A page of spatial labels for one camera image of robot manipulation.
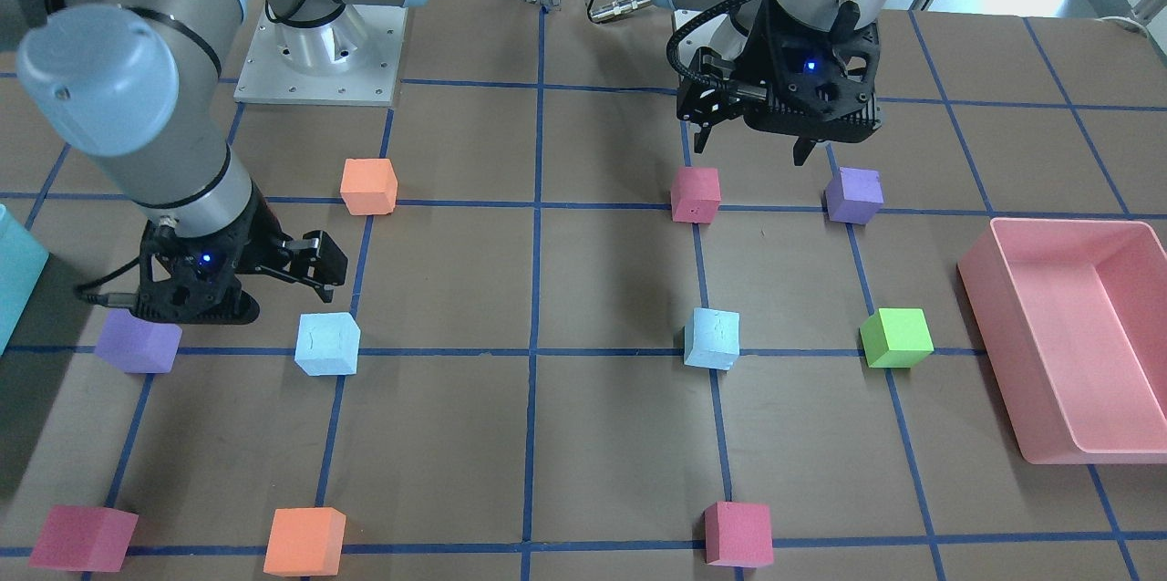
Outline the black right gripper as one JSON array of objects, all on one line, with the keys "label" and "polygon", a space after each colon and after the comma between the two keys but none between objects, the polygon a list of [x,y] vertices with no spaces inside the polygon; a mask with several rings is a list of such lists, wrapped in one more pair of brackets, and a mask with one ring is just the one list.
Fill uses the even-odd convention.
[{"label": "black right gripper", "polygon": [[265,275],[289,285],[307,285],[324,304],[334,301],[335,287],[345,285],[347,256],[324,229],[295,239],[286,235],[260,190],[247,206],[251,220],[239,257],[239,274]]}]

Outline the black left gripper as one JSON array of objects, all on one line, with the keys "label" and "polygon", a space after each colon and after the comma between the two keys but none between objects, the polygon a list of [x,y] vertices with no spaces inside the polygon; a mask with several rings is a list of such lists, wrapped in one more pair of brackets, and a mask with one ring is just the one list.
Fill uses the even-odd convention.
[{"label": "black left gripper", "polygon": [[[696,154],[706,149],[714,125],[743,114],[746,106],[762,104],[762,86],[759,82],[733,79],[735,66],[717,50],[700,47],[689,61],[691,74],[712,77],[714,86],[703,85],[690,77],[682,77],[676,92],[676,118],[700,125],[696,133]],[[797,138],[792,146],[796,167],[804,166],[820,141],[817,138]]]}]

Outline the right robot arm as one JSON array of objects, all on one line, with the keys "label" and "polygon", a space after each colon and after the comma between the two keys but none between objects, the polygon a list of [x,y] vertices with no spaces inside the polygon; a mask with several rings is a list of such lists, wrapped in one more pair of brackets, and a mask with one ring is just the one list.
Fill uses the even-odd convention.
[{"label": "right robot arm", "polygon": [[[266,0],[268,23],[341,32],[331,62],[362,55],[357,5],[426,0]],[[307,285],[324,302],[345,282],[345,253],[329,235],[284,232],[209,116],[210,94],[249,0],[4,0],[4,50],[55,132],[88,154],[147,223],[134,293],[76,285],[89,304],[132,308],[162,322],[212,312],[249,318],[239,276]]]}]

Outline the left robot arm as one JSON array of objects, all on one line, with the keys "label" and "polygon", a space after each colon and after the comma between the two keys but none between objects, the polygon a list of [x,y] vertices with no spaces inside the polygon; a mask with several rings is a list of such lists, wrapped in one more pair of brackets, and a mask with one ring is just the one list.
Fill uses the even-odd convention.
[{"label": "left robot arm", "polygon": [[887,0],[654,0],[691,10],[666,42],[676,116],[696,153],[718,124],[792,136],[795,164],[822,144],[862,144],[883,125],[875,89]]}]

